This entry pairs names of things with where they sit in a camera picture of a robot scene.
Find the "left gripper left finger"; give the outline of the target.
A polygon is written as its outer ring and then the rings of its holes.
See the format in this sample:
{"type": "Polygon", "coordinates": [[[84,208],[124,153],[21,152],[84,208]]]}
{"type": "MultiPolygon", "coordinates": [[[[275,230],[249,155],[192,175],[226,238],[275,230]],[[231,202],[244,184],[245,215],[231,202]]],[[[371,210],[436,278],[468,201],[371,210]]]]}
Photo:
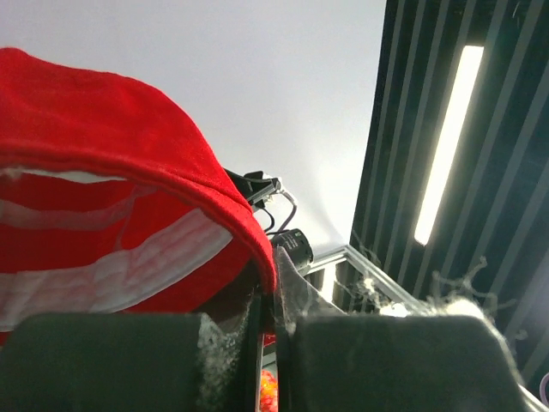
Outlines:
{"type": "Polygon", "coordinates": [[[252,411],[260,366],[259,289],[209,312],[45,313],[1,351],[4,411],[252,411]]]}

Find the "ceiling light strip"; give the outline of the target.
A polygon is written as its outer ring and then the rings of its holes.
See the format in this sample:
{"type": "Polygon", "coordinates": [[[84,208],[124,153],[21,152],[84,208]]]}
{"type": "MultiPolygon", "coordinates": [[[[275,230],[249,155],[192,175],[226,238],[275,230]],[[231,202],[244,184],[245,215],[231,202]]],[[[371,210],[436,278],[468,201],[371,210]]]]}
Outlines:
{"type": "Polygon", "coordinates": [[[427,245],[431,237],[483,54],[483,46],[465,45],[462,49],[414,231],[414,239],[421,245],[427,245]]]}

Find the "red cap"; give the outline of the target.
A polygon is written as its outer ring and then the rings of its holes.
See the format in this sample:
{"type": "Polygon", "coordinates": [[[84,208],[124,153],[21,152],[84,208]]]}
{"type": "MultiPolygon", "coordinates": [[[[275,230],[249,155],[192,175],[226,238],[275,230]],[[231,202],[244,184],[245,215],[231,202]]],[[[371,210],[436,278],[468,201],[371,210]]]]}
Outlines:
{"type": "Polygon", "coordinates": [[[192,312],[271,244],[193,120],[133,78],[1,51],[1,335],[47,312],[192,312]]]}

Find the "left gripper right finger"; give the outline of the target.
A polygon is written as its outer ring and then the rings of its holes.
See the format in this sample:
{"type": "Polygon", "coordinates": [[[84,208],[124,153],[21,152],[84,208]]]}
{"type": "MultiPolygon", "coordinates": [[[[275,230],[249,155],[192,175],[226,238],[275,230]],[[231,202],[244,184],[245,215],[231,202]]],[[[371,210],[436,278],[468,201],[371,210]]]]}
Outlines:
{"type": "Polygon", "coordinates": [[[345,314],[277,248],[282,411],[541,411],[504,338],[473,303],[345,314]]]}

